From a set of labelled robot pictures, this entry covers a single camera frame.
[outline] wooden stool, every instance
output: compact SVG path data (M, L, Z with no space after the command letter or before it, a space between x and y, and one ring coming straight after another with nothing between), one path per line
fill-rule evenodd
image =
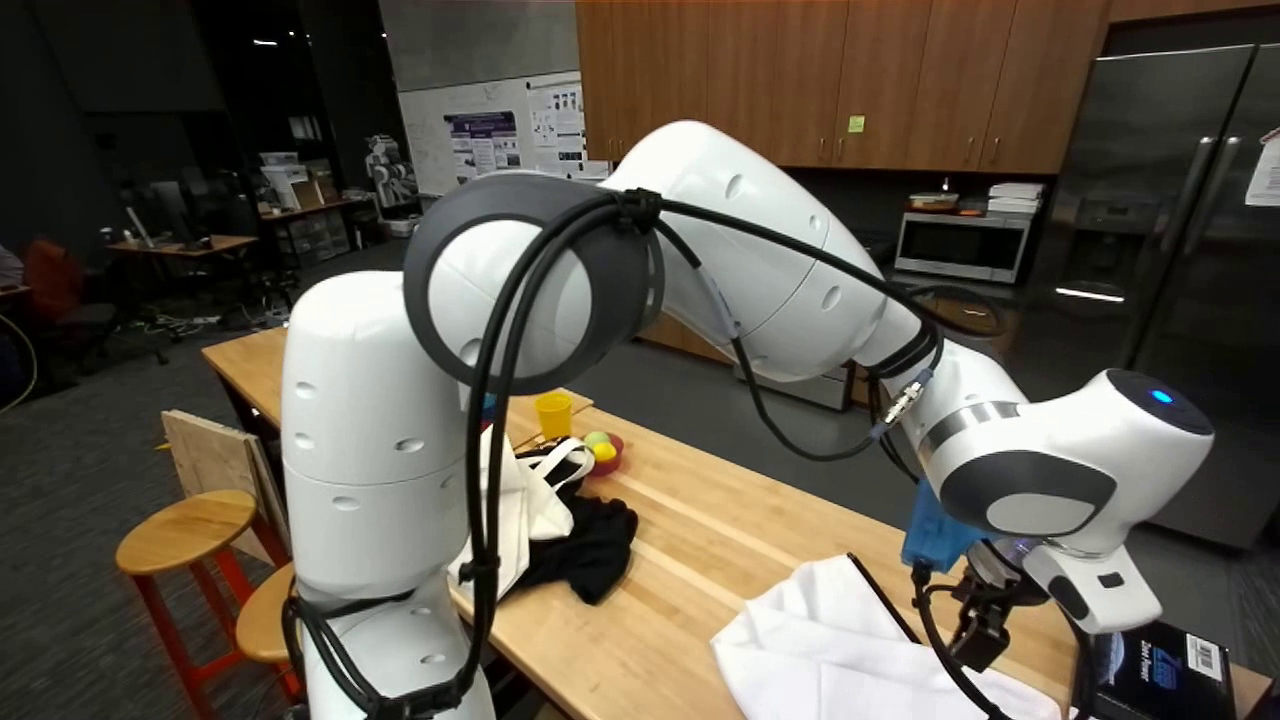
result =
M277 665L289 699L305 697L299 676L289 668L286 600L294 594L294 562L277 569L240 609L235 642L257 665Z
M235 612L251 594L251 583L233 553L233 541L245 528L257 528L265 549L280 549L280 534L260 519L257 499L250 490L201 490L201 494L176 499L176 503L160 506L155 517L150 517L145 524L135 524L116 545L116 569L141 592L141 600L160 630L160 642L168 652L168 665L176 668L176 676L201 716L211 716L205 683L211 683L226 672L245 665L245 657L235 652L235 638L233 638ZM216 562L233 605L216 588L205 558ZM165 572L179 572L179 569L198 574L198 583L201 583L201 592L205 592L205 600L230 638L230 646L205 665L198 665L191 652L186 646L179 627L168 617L160 583L155 583Z

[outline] floor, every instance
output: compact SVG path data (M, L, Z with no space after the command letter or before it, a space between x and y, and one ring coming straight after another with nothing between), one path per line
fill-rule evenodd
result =
M160 658L134 588L114 569L116 541L176 494L160 453L160 406L233 419L201 348L226 330L188 336L155 365L150 351L116 354L76 389L29 400L0 417L0 716L186 716L186 697ZM908 482L880 453L812 464L786 453L757 419L733 372L643 345L615 348L577 381L610 411L781 477L806 490L906 519ZM861 411L771 400L808 447L861 441ZM1215 553L1169 530L1133 530L1133 553L1169 618L1222 638L1232 658L1280 676L1280 549ZM201 617L188 630L211 642ZM222 683L226 716L280 709L265 672Z

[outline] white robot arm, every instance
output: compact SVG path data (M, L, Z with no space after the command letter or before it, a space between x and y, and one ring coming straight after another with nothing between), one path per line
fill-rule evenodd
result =
M477 441L451 381L474 389L474 402L477 389L565 382L656 309L719 348L750 348L771 381L847 358L877 366L889 419L906 425L939 503L1028 541L1015 558L1086 630L1160 617L1124 530L1202 469L1207 419L1133 372L1028 402L1001 365L939 339L898 298L795 181L703 122L670 122L603 188L539 174L467 185L427 206L406 274L342 274L294 311L286 469L298 574L322 609L392 594L335 618L384 697L442 683L464 658L445 562L464 545L462 447L477 453ZM495 372L504 381L477 372L495 354L513 365ZM314 709L352 712L352 693L335 689L310 672Z

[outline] stainless steel refrigerator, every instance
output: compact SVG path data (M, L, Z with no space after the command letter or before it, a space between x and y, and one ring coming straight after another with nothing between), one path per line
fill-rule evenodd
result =
M1051 206L1051 302L1222 432L1156 524L1228 549L1253 549L1280 506L1270 130L1280 135L1280 45L1100 55Z

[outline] black glove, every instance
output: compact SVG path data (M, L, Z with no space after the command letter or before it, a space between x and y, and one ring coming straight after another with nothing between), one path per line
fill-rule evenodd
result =
M561 499L574 513L574 530L557 541L532 541L530 572L518 588L568 579L568 588L583 605L600 605L611 592L611 583L627 572L641 517L623 499L600 503L568 490L561 490Z

